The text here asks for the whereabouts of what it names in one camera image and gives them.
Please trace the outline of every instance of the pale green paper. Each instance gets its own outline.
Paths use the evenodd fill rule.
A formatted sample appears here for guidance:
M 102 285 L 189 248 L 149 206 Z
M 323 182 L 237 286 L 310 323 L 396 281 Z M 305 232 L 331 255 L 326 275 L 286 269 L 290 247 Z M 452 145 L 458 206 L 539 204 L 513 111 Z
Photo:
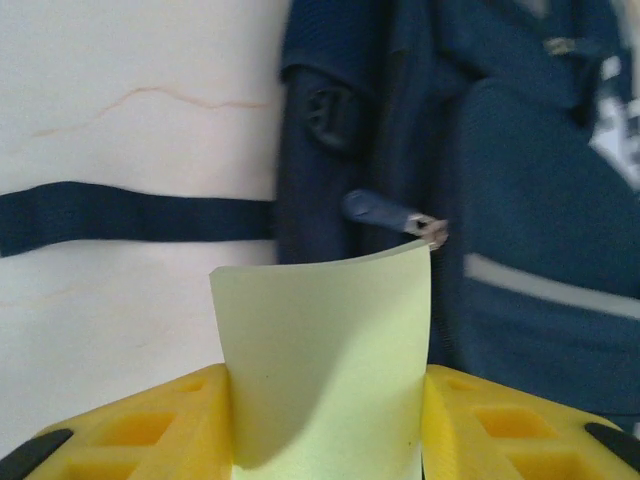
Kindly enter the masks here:
M 423 242 L 211 275 L 236 480 L 419 480 L 431 274 Z

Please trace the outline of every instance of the zipper pull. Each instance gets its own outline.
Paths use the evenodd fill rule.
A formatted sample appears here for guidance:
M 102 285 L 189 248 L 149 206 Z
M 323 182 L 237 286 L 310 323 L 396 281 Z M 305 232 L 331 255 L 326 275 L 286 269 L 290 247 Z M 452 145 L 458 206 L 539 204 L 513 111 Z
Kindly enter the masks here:
M 422 238 L 431 250 L 440 248 L 449 237 L 446 220 L 438 220 L 416 212 L 368 190 L 354 190 L 348 193 L 344 197 L 342 211 L 354 222 L 376 225 Z

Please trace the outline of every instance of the dark blue backpack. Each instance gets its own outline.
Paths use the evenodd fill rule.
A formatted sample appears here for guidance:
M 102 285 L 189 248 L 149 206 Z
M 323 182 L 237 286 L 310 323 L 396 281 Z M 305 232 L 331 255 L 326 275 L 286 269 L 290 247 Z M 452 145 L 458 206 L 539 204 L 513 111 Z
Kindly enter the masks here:
M 630 430 L 638 166 L 590 146 L 602 103 L 632 100 L 624 20 L 609 0 L 294 0 L 275 205 L 44 185 L 0 197 L 1 253 L 275 236 L 281 263 L 308 263 L 421 236 L 430 362 Z

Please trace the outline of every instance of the white wall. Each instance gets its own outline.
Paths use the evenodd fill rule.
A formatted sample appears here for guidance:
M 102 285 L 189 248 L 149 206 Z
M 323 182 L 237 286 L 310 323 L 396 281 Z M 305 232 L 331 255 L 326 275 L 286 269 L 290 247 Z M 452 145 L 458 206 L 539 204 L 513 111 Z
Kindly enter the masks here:
M 4 0 L 0 193 L 59 180 L 269 199 L 288 0 Z M 269 242 L 74 242 L 0 259 L 0 457 L 222 360 L 208 273 Z

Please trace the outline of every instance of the gray stripe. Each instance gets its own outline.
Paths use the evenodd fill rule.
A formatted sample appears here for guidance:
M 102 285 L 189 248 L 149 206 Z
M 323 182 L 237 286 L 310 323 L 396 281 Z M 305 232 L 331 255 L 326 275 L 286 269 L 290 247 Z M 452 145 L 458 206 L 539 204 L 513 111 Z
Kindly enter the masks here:
M 547 280 L 505 267 L 478 254 L 465 257 L 465 276 L 541 300 L 640 320 L 640 300 Z

